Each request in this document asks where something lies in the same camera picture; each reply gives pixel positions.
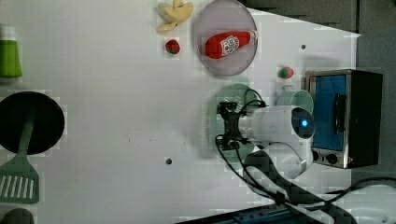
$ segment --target toaster oven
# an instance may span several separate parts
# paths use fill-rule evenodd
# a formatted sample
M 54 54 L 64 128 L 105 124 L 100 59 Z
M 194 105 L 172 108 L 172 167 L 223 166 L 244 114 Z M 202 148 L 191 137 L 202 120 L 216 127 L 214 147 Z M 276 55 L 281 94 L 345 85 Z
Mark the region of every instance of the toaster oven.
M 344 169 L 377 164 L 382 75 L 309 71 L 305 88 L 314 99 L 314 161 Z

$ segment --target oven window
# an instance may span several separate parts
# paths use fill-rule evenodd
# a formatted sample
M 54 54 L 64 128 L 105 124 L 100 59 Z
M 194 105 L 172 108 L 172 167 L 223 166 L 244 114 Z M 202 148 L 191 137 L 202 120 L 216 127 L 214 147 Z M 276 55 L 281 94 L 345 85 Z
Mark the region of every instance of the oven window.
M 316 77 L 314 147 L 336 151 L 344 150 L 344 133 L 334 133 L 333 127 L 332 113 L 337 93 L 347 94 L 347 76 Z

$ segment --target spatula handle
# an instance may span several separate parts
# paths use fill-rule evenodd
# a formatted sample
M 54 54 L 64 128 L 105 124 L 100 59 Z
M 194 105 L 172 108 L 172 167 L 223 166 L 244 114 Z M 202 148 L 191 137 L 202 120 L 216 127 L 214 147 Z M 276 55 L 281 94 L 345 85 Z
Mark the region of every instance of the spatula handle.
M 35 127 L 36 104 L 30 104 L 27 110 L 26 119 L 23 124 L 20 146 L 17 156 L 25 157 L 29 148 L 30 139 L 32 138 L 33 128 Z

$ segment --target black frying pan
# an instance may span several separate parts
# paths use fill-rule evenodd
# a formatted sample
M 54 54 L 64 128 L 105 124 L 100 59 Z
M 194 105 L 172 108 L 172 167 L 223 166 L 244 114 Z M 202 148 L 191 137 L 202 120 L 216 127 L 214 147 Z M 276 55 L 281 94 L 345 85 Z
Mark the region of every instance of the black frying pan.
M 42 153 L 53 147 L 64 133 L 64 113 L 47 95 L 24 91 L 0 102 L 0 145 L 16 153 L 21 140 L 28 105 L 37 106 L 35 127 L 28 155 Z

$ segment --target green bottle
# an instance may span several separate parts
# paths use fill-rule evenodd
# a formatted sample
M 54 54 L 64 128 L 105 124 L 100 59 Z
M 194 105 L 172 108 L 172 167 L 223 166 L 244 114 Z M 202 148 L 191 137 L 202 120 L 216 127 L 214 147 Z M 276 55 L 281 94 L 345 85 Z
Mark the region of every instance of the green bottle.
M 0 26 L 0 77 L 21 77 L 20 55 L 15 38 L 15 29 Z

